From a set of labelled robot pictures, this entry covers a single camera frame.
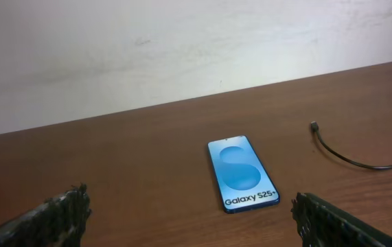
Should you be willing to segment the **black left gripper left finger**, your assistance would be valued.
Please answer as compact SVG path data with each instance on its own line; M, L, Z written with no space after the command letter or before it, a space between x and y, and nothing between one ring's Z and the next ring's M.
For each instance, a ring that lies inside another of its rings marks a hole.
M0 247L81 245L91 215L87 186L73 186L0 225Z

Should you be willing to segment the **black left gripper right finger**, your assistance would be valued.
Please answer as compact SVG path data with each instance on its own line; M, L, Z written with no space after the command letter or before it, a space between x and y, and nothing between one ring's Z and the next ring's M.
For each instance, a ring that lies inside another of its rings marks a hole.
M303 246L392 247L391 236L313 193L298 193L291 212Z

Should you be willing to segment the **blue Galaxy smartphone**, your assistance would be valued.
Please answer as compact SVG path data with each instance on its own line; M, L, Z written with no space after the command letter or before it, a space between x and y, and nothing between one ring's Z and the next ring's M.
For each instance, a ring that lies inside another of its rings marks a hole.
M273 180L246 136L211 141L207 149L225 213L280 203L281 196Z

